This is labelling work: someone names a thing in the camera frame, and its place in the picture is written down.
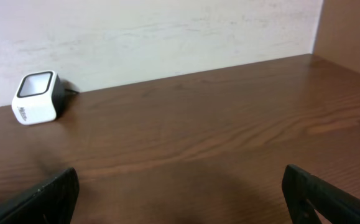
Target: brown wooden panel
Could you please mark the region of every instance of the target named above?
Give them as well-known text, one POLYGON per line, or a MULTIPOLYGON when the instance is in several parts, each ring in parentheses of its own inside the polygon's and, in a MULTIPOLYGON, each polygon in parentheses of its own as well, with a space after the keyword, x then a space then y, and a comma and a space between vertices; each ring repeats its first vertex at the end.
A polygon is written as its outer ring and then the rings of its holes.
POLYGON ((287 223, 288 163, 360 197, 360 74, 302 55, 82 93, 34 126, 0 108, 0 202, 73 166, 74 223, 287 223))
POLYGON ((360 1, 324 1, 314 54, 360 73, 360 1))

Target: brown wooden surface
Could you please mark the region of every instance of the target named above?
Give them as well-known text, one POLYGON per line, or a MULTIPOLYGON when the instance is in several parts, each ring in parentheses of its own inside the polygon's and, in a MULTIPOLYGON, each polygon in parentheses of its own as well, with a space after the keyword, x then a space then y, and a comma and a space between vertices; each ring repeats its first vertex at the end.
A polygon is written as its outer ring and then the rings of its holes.
POLYGON ((314 54, 360 73, 360 0, 324 0, 314 54))
POLYGON ((360 74, 311 55, 0 108, 0 202, 73 166, 73 223, 290 223, 296 164, 360 198, 360 74))

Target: small white cube device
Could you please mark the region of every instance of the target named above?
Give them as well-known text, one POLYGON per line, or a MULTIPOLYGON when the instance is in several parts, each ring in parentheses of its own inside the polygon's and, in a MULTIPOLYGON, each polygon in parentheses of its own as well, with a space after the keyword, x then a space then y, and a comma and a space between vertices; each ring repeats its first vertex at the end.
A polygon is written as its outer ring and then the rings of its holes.
POLYGON ((11 108, 24 125, 53 121, 63 109, 65 89, 54 71, 26 75, 22 78, 11 108))

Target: white wall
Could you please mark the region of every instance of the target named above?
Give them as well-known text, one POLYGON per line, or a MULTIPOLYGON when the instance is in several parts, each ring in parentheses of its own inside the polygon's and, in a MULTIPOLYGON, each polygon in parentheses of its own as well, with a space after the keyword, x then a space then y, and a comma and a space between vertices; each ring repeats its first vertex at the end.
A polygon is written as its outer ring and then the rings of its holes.
POLYGON ((0 106, 56 70, 90 91, 307 54, 322 0, 0 0, 0 106))

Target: wall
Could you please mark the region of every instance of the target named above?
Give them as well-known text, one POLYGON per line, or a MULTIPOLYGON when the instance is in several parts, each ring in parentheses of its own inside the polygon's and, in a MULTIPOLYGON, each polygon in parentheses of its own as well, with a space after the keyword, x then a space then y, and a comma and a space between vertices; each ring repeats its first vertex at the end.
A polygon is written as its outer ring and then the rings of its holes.
POLYGON ((321 0, 0 0, 0 106, 56 70, 80 91, 307 54, 321 0))
POLYGON ((360 0, 326 0, 314 54, 360 73, 360 0))

